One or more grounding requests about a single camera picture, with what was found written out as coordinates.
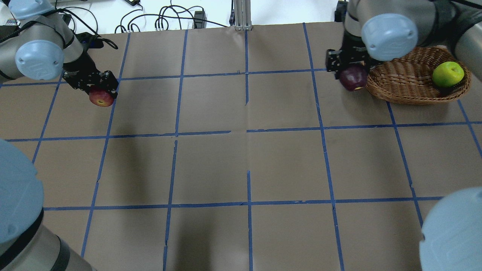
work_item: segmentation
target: table surface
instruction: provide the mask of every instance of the table surface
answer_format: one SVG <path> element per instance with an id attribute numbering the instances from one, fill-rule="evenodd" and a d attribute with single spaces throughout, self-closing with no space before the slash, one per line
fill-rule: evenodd
<path id="1" fill-rule="evenodd" d="M 349 93 L 339 23 L 105 35 L 100 108 L 62 80 L 0 87 L 0 137 L 45 225 L 102 270 L 421 270 L 430 208 L 482 185 L 482 84 L 443 105 Z"/>

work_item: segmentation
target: power adapter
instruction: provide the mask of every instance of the power adapter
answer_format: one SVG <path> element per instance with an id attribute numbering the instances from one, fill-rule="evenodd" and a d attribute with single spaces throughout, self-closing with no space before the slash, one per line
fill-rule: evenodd
<path id="1" fill-rule="evenodd" d="M 194 12 L 194 29 L 198 28 L 206 28 L 206 22 L 201 20 L 206 20 L 206 12 L 204 11 L 195 11 Z"/>

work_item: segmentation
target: light blue joint cover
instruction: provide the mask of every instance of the light blue joint cover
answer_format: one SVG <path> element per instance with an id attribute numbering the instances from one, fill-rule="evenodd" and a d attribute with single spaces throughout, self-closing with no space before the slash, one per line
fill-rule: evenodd
<path id="1" fill-rule="evenodd" d="M 0 139 L 0 244 L 20 236 L 43 206 L 43 185 L 32 162 Z"/>
<path id="2" fill-rule="evenodd" d="M 423 271 L 482 270 L 482 187 L 441 199 L 429 212 L 422 232 Z"/>
<path id="3" fill-rule="evenodd" d="M 54 10 L 54 6 L 48 0 L 11 0 L 8 8 L 17 20 L 27 19 Z"/>
<path id="4" fill-rule="evenodd" d="M 389 61 L 415 48 L 418 30 L 416 24 L 403 15 L 380 14 L 363 25 L 361 39 L 372 58 Z"/>
<path id="5" fill-rule="evenodd" d="M 64 52 L 51 41 L 29 41 L 17 50 L 15 63 L 18 70 L 31 79 L 52 80 L 62 72 Z"/>

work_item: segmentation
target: black cable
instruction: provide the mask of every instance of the black cable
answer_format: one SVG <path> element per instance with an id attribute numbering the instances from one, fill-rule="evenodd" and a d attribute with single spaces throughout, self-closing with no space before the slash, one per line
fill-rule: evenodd
<path id="1" fill-rule="evenodd" d="M 459 4 L 466 5 L 466 6 L 469 6 L 469 7 L 472 7 L 472 8 L 476 8 L 476 9 L 482 9 L 482 5 L 472 3 L 472 2 L 466 1 L 466 0 L 452 0 L 452 2 L 457 2 Z"/>
<path id="2" fill-rule="evenodd" d="M 136 24 L 131 24 L 131 31 L 132 31 L 132 32 L 134 32 L 134 27 L 133 27 L 133 26 L 137 27 L 137 30 L 138 30 L 139 32 L 141 32 L 141 29 L 139 28 L 138 25 L 136 25 Z"/>
<path id="3" fill-rule="evenodd" d="M 20 32 L 24 31 L 25 29 L 31 27 L 32 25 L 36 24 L 37 21 L 29 21 L 27 22 L 26 24 L 24 24 L 21 28 L 15 30 L 14 32 L 10 33 L 9 35 L 3 37 L 3 39 L 0 40 L 0 43 L 10 39 L 10 38 L 13 38 L 15 36 L 17 36 Z"/>
<path id="4" fill-rule="evenodd" d="M 54 10 L 53 12 L 63 12 L 63 13 L 70 13 L 72 14 L 74 17 L 76 17 L 81 23 L 83 23 L 90 31 L 92 31 L 96 37 L 95 39 L 99 39 L 101 38 L 101 40 L 105 41 L 110 47 L 114 48 L 114 49 L 118 49 L 119 47 L 115 44 L 115 42 L 109 40 L 109 39 L 106 39 L 106 38 L 103 38 L 99 33 L 97 33 L 97 31 L 94 31 L 92 29 L 92 27 L 90 27 L 88 24 L 86 24 L 82 19 L 80 19 L 80 17 L 78 17 L 75 13 L 73 13 L 72 11 L 70 10 L 67 10 L 67 9 L 59 9 L 59 10 Z"/>
<path id="5" fill-rule="evenodd" d="M 178 8 L 184 9 L 184 10 L 179 12 L 179 11 L 177 11 L 174 7 L 178 7 Z M 187 8 L 182 7 L 182 6 L 179 6 L 179 5 L 170 5 L 170 6 L 164 6 L 164 7 L 162 7 L 161 10 L 159 10 L 159 15 L 161 16 L 161 12 L 162 12 L 163 9 L 164 9 L 164 12 L 162 12 L 162 16 L 165 16 L 164 14 L 165 14 L 165 12 L 167 11 L 168 8 L 172 9 L 172 10 L 176 13 L 177 19 L 179 20 L 179 29 L 182 29 L 181 18 L 179 17 L 179 14 L 184 13 L 184 12 L 188 12 L 189 15 L 191 15 L 191 17 L 192 17 L 193 23 L 196 23 L 195 18 L 194 18 L 194 15 L 191 13 L 191 11 L 189 11 L 190 9 L 196 8 L 196 7 L 199 7 L 199 8 L 201 8 L 201 9 L 204 11 L 204 8 L 201 7 L 201 6 L 192 6 L 192 7 L 190 7 L 190 8 L 187 9 Z M 161 21 L 161 25 L 159 25 L 159 19 L 156 20 L 156 22 L 157 22 L 157 27 L 156 27 L 156 28 L 162 28 L 162 29 L 164 29 L 164 23 L 163 23 L 163 21 Z"/>
<path id="6" fill-rule="evenodd" d="M 167 24 L 166 30 L 168 30 L 169 29 L 169 21 L 164 17 L 162 17 L 161 20 L 166 21 L 166 24 Z M 160 26 L 158 27 L 158 25 L 159 25 L 159 18 L 157 18 L 157 20 L 154 22 L 154 28 L 156 29 L 156 31 L 161 29 L 161 27 Z"/>
<path id="7" fill-rule="evenodd" d="M 193 23 L 196 22 L 196 21 L 194 20 L 194 15 L 192 15 L 192 13 L 189 11 L 189 9 L 186 9 L 185 7 L 181 7 L 181 6 L 178 6 L 178 5 L 171 5 L 171 6 L 169 6 L 168 8 L 172 9 L 172 10 L 176 13 L 177 19 L 179 20 L 179 29 L 180 29 L 180 30 L 182 30 L 182 25 L 181 25 L 181 18 L 179 17 L 179 14 L 182 13 L 182 12 L 177 12 L 177 10 L 174 9 L 175 7 L 176 7 L 176 8 L 182 8 L 182 9 L 184 9 L 183 12 L 188 12 L 189 15 L 191 15 Z"/>
<path id="8" fill-rule="evenodd" d="M 133 13 L 133 12 L 143 11 L 143 9 L 144 9 L 144 7 L 142 7 L 142 9 L 136 9 L 136 10 L 130 11 L 130 12 L 128 12 L 126 15 L 124 15 L 124 16 L 122 17 L 122 19 L 120 19 L 120 24 L 119 24 L 117 27 L 120 26 L 120 31 L 121 31 L 121 33 L 124 33 L 124 31 L 127 32 L 127 30 L 125 29 L 125 27 L 122 25 L 122 21 L 125 19 L 125 17 L 126 17 L 127 15 Z"/>
<path id="9" fill-rule="evenodd" d="M 94 17 L 94 21 L 95 21 L 95 31 L 98 32 L 99 31 L 99 23 L 97 21 L 97 18 L 95 17 L 95 15 L 92 13 L 92 11 L 88 10 L 88 9 L 85 9 L 85 8 L 81 8 L 81 7 L 66 7 L 64 9 L 81 9 L 81 10 L 85 10 L 85 11 L 88 11 L 90 14 L 92 14 L 92 17 Z"/>
<path id="10" fill-rule="evenodd" d="M 75 20 L 72 20 L 72 22 L 74 22 L 74 33 L 75 33 L 75 30 L 77 30 L 77 23 L 75 22 Z"/>
<path id="11" fill-rule="evenodd" d="M 159 14 L 142 14 L 142 15 L 136 16 L 132 20 L 130 20 L 130 22 L 127 24 L 127 26 L 129 26 L 135 19 L 143 17 L 143 16 L 159 16 Z M 163 17 L 177 19 L 177 17 L 172 17 L 172 16 L 163 16 Z M 180 19 L 192 20 L 192 18 L 185 18 L 185 17 L 180 17 Z M 215 25 L 218 25 L 218 26 L 221 26 L 221 27 L 227 27 L 225 25 L 222 25 L 222 24 L 219 24 L 219 23 L 216 23 L 216 22 L 212 22 L 212 21 L 208 21 L 208 20 L 204 20 L 204 19 L 196 19 L 196 20 L 211 23 L 211 24 L 215 24 Z"/>
<path id="12" fill-rule="evenodd" d="M 118 25 L 116 26 L 116 29 L 114 30 L 114 34 L 117 34 L 117 29 L 120 28 L 120 30 L 122 31 L 122 33 L 124 33 L 124 31 L 127 32 L 127 29 L 125 29 L 124 26 L 121 26 L 121 25 Z"/>

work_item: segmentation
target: green apple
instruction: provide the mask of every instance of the green apple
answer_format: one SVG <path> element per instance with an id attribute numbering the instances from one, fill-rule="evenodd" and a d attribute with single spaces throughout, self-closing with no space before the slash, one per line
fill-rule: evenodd
<path id="1" fill-rule="evenodd" d="M 462 81 L 464 69 L 453 61 L 440 64 L 435 68 L 432 75 L 433 82 L 439 87 L 451 87 Z"/>

